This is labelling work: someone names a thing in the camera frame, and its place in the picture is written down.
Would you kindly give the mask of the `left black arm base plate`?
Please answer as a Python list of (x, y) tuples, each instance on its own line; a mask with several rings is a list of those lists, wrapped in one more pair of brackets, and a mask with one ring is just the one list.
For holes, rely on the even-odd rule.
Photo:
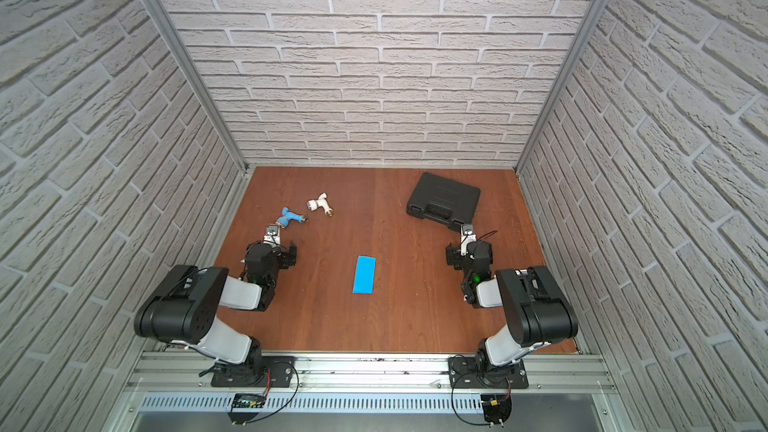
[(212, 387), (288, 388), (295, 375), (295, 356), (262, 356), (255, 365), (217, 362), (212, 367)]

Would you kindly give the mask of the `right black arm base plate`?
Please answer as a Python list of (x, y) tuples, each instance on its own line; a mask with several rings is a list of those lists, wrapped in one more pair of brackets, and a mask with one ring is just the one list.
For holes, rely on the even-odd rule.
[(474, 357), (453, 355), (447, 359), (451, 387), (468, 389), (511, 389), (529, 387), (523, 362), (502, 367), (479, 364)]

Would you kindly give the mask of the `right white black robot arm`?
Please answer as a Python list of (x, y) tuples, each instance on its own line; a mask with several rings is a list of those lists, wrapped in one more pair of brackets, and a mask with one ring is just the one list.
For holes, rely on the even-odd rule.
[(447, 264), (463, 272), (465, 301), (476, 309), (500, 307), (505, 316), (505, 325), (480, 342), (472, 371), (508, 371), (530, 353), (577, 335), (576, 313), (547, 267), (492, 272), (485, 241), (449, 245), (445, 252)]

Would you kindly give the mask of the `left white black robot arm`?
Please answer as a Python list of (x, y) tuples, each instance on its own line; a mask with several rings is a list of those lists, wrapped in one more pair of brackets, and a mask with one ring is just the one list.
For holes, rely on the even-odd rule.
[(139, 307), (137, 336), (183, 345), (215, 360), (211, 371), (261, 377), (266, 373), (260, 342), (217, 316), (221, 307), (264, 312), (276, 295), (279, 272), (296, 264), (297, 246), (276, 240), (248, 246), (237, 278), (227, 268), (176, 265)]

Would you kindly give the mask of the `blue square paper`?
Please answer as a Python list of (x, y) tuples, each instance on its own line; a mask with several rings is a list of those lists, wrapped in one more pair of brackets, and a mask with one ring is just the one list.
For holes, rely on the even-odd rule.
[(353, 293), (370, 295), (373, 293), (375, 281), (376, 259), (368, 256), (358, 256), (355, 266)]

